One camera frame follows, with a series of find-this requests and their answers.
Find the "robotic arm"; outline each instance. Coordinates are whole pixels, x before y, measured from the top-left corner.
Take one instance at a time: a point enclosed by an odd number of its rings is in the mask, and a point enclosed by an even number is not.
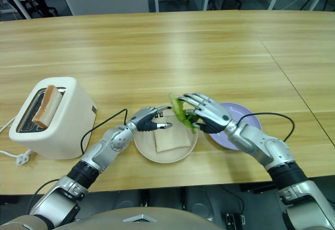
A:
[[[335,212],[314,182],[297,165],[285,142],[264,134],[244,122],[237,124],[229,112],[214,100],[202,94],[185,94],[179,100],[194,107],[194,114],[204,123],[194,123],[205,133],[224,131],[236,147],[253,156],[277,185],[284,204],[291,205],[284,214],[289,229],[335,229]],[[88,193],[88,188],[110,165],[115,157],[127,148],[136,131],[165,129],[171,124],[155,124],[152,118],[171,107],[143,108],[125,125],[109,129],[72,168],[31,209],[30,215],[16,218],[1,230],[45,230],[73,221],[79,211],[77,201]]]
[[[107,130],[103,138],[82,156],[71,171],[33,206],[30,215],[16,218],[6,225],[13,227],[13,224],[19,224],[28,229],[44,230],[72,222],[80,210],[77,201],[85,197],[88,188],[99,174],[128,147],[136,131],[152,131],[172,126],[170,123],[152,122],[154,117],[162,116],[165,109],[171,109],[171,107],[143,108],[126,124]]]
[[[282,202],[291,205],[284,213],[289,229],[335,229],[335,211],[300,169],[285,142],[244,122],[237,124],[225,108],[205,95],[185,94],[179,100],[192,105],[195,109],[188,113],[204,121],[194,123],[195,127],[207,133],[224,131],[231,143],[264,166]]]

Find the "beige plate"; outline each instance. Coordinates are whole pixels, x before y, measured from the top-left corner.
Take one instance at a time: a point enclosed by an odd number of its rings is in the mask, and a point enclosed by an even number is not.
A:
[[[164,111],[164,116],[170,116],[170,113],[171,110]],[[179,147],[159,153],[156,152],[156,141],[153,132],[137,132],[134,137],[134,142],[137,150],[147,159],[157,163],[173,163],[190,154],[197,142],[198,133],[193,134],[190,129],[187,129],[187,135],[185,136],[189,137],[191,146]]]

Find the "wooden table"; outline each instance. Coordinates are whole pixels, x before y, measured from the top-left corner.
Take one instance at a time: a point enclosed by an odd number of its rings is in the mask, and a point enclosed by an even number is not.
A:
[[[34,85],[46,77],[75,77],[98,105],[96,124],[124,107],[134,113],[145,106],[167,104],[170,92],[198,91],[254,112],[289,115],[296,122],[296,131],[287,143],[299,165],[310,177],[332,175],[334,145],[264,46],[261,31],[254,28],[258,22],[264,23],[262,17],[272,14],[278,19],[277,26],[273,25],[278,36],[292,36],[285,24],[298,26],[304,21],[302,12],[206,11],[0,23],[0,124],[16,115]],[[324,22],[322,15],[314,14],[316,23]],[[334,15],[327,18],[335,20]],[[311,46],[314,37],[321,36],[313,32],[312,23],[310,30],[310,36],[301,34],[300,42],[292,43],[290,51],[301,49],[303,44]],[[326,31],[323,34],[329,43],[335,40]],[[292,67],[300,66],[294,56],[285,56]],[[269,135],[284,138],[291,129],[283,118],[259,118]],[[122,117],[97,129],[90,145],[120,123]],[[8,129],[0,135],[2,150],[14,154],[25,151],[7,135]],[[12,158],[0,155],[0,193],[33,193],[42,183],[67,174],[76,162],[33,155],[29,163],[18,167]],[[90,190],[267,180],[269,175],[251,156],[225,149],[200,132],[194,151],[173,164],[150,162],[131,143]]]
[[[334,144],[335,15],[287,13],[284,21],[280,12],[248,11],[243,16]]]

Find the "plate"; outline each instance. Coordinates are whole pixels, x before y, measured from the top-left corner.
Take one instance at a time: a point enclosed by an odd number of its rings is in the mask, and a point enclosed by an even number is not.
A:
[[[242,118],[246,114],[252,113],[248,108],[239,105],[237,103],[230,103],[230,102],[225,102],[225,103],[220,103],[221,106],[225,107],[228,112],[230,112],[232,119],[235,121],[239,121],[240,118]],[[253,125],[254,127],[257,127],[258,129],[262,130],[262,125],[259,119],[256,116],[249,116],[243,119],[243,122]],[[220,133],[213,133],[210,134],[212,139],[218,143],[219,145],[232,149],[232,150],[238,150],[236,146],[234,146],[229,140],[228,136],[224,132]]]
[[[176,117],[172,110],[165,110],[163,115],[167,118]],[[159,130],[173,130],[173,126],[168,129]],[[179,147],[163,152],[156,152],[156,140],[154,132],[137,132],[134,136],[134,142],[137,150],[147,159],[157,163],[173,163],[177,162],[191,153],[198,139],[198,133],[192,133],[187,128],[185,137],[189,138],[191,143],[188,147]]]

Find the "purple plate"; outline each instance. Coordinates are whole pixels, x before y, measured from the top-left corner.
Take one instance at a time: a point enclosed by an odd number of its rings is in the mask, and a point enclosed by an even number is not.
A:
[[[247,109],[244,106],[241,106],[237,103],[230,103],[230,102],[225,102],[225,103],[220,103],[221,106],[225,107],[228,112],[230,112],[232,119],[235,121],[239,121],[240,118],[242,118],[244,115],[252,113],[249,109]],[[257,127],[258,129],[262,129],[261,122],[258,120],[256,116],[249,116],[243,119],[243,122],[253,125],[254,127]],[[236,146],[234,146],[229,140],[228,136],[224,132],[220,133],[214,133],[210,134],[212,139],[222,145],[225,148],[232,149],[232,150],[238,150]]]

